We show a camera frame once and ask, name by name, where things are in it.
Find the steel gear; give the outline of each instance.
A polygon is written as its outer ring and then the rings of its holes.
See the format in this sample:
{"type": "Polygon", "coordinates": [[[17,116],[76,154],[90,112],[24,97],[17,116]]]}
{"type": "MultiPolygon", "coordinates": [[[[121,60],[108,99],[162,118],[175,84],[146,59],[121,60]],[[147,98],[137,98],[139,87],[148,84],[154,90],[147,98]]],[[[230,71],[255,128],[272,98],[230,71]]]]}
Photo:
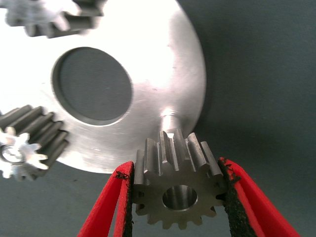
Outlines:
{"type": "Polygon", "coordinates": [[[223,174],[206,142],[194,133],[187,139],[176,130],[172,138],[160,132],[160,142],[147,139],[145,151],[137,152],[133,202],[148,223],[162,220],[164,229],[178,223],[202,224],[201,216],[214,217],[214,206],[223,205],[223,174]]]}
{"type": "Polygon", "coordinates": [[[42,107],[24,106],[0,116],[0,170],[4,178],[43,176],[67,146],[63,123],[42,107]]]}
{"type": "Polygon", "coordinates": [[[0,6],[7,8],[7,24],[24,26],[31,37],[76,34],[102,15],[95,0],[0,0],[0,6]]]}

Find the aluminum disc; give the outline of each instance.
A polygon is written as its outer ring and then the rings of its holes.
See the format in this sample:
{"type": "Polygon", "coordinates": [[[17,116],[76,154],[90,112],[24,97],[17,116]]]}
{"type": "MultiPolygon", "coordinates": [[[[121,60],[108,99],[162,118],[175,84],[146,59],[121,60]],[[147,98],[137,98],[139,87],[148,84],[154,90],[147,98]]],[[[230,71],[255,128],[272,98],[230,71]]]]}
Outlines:
{"type": "MultiPolygon", "coordinates": [[[[70,133],[70,145],[59,162],[111,173],[128,160],[135,161],[145,139],[157,139],[161,127],[172,126],[174,118],[184,136],[194,128],[204,101],[204,58],[197,35],[177,1],[108,0],[95,29],[54,39],[31,38],[22,27],[7,26],[5,11],[0,9],[1,112],[27,104],[55,112],[70,133]],[[56,70],[65,55],[78,48],[101,50],[125,70],[130,98],[126,108],[115,103],[122,109],[119,116],[95,119],[78,113],[58,91],[56,70]]],[[[92,76],[84,83],[91,89],[92,76]]],[[[76,88],[71,89],[78,96],[76,88]]],[[[94,96],[93,91],[87,93],[86,98],[94,96]]],[[[97,109],[104,109],[102,103],[97,109]]]]}

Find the spur gear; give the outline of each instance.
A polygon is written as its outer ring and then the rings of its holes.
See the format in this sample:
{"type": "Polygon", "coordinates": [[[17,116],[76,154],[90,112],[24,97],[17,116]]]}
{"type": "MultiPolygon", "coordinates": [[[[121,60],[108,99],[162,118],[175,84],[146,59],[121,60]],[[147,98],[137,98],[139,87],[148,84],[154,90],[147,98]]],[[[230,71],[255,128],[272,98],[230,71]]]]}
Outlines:
{"type": "Polygon", "coordinates": [[[31,37],[77,34],[102,16],[95,0],[0,0],[0,6],[7,8],[7,24],[24,26],[31,37]]]}
{"type": "Polygon", "coordinates": [[[67,146],[63,123],[27,105],[0,116],[0,170],[22,181],[43,176],[67,146]]]}
{"type": "Polygon", "coordinates": [[[201,216],[214,217],[214,206],[226,192],[223,174],[206,142],[194,133],[187,139],[176,130],[172,138],[160,132],[160,142],[147,139],[145,151],[137,152],[133,202],[138,215],[148,215],[148,223],[162,221],[169,229],[178,223],[202,224],[201,216]]]}

